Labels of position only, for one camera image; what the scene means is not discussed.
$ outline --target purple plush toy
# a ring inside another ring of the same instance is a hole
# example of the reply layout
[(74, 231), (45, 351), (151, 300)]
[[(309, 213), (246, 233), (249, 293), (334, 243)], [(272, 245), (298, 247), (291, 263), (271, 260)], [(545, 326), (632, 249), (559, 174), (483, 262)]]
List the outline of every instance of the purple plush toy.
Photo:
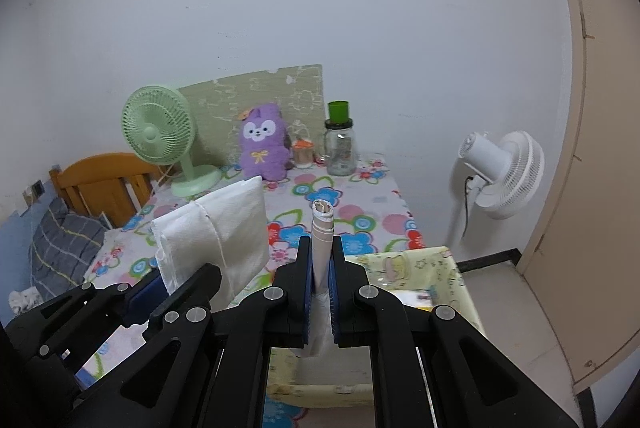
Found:
[(240, 167), (247, 177), (266, 181), (287, 176), (290, 152), (284, 147), (287, 124), (275, 103), (261, 104), (249, 112), (240, 128)]

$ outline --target wooden chair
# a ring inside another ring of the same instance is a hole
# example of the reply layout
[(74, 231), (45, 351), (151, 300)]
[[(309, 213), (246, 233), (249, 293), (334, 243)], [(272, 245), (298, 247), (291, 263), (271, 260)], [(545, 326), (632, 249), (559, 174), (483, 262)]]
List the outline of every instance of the wooden chair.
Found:
[(106, 153), (82, 159), (66, 170), (51, 170), (51, 181), (69, 209), (97, 217), (104, 212), (114, 227), (122, 227), (136, 214), (125, 182), (142, 207), (151, 196), (151, 179), (162, 175), (158, 166), (133, 153)]

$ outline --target gray plaid cushion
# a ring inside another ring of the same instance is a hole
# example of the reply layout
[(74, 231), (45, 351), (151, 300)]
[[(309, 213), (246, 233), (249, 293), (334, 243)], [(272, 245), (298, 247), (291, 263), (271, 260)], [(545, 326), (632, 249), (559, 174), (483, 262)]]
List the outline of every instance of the gray plaid cushion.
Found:
[(60, 198), (49, 204), (30, 247), (31, 284), (45, 301), (82, 283), (105, 231), (95, 218), (70, 213)]

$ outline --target black jar lid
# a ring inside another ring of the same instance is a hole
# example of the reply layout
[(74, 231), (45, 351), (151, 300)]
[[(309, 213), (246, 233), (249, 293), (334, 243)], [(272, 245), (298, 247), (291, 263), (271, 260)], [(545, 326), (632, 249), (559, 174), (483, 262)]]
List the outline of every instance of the black jar lid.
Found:
[(353, 119), (347, 119), (344, 123), (333, 123), (327, 119), (324, 121), (324, 127), (327, 130), (348, 130), (353, 128)]

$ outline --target yellow bow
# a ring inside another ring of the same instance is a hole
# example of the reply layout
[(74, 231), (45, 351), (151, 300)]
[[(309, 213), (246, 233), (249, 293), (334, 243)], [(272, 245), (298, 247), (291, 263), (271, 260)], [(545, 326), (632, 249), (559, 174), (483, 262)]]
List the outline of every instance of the yellow bow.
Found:
[(255, 159), (255, 163), (263, 163), (264, 158), (269, 155), (267, 150), (262, 150), (261, 152), (251, 152), (251, 156)]

